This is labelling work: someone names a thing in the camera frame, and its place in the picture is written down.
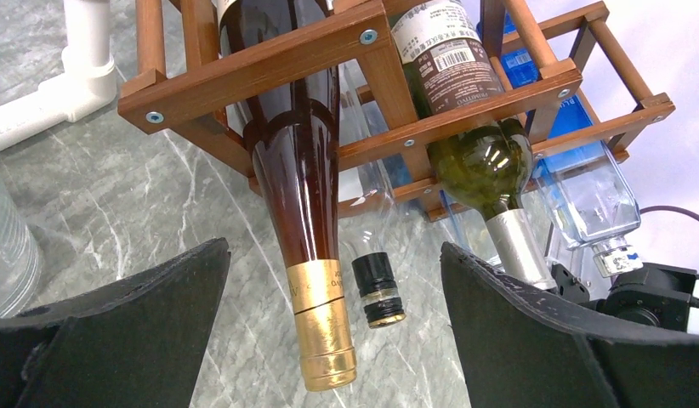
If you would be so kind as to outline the dark red wine bottle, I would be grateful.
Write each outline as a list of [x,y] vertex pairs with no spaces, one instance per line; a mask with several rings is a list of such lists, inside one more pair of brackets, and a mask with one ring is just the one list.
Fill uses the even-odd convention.
[[329,67],[237,105],[286,267],[311,392],[356,377],[338,255],[339,94],[338,69]]

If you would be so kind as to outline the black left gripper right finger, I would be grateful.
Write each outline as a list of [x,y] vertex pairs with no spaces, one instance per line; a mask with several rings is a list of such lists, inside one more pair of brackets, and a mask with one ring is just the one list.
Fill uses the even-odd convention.
[[595,312],[441,248],[474,407],[699,407],[699,335]]

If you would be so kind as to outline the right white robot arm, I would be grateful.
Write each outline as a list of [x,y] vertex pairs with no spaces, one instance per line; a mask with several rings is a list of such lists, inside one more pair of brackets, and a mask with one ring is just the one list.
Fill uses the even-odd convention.
[[474,407],[699,407],[697,274],[648,263],[590,300],[566,270],[558,293],[452,243],[441,278]]

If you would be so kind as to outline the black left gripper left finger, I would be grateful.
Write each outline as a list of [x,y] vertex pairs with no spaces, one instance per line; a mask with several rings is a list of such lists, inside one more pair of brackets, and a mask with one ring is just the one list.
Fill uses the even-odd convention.
[[214,238],[90,292],[0,318],[0,407],[186,407],[230,267]]

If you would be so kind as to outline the clear glass bottle white cap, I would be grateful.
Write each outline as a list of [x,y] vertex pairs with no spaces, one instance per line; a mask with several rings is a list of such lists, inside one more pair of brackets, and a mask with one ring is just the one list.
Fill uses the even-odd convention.
[[23,310],[37,290],[43,256],[0,176],[0,318]]

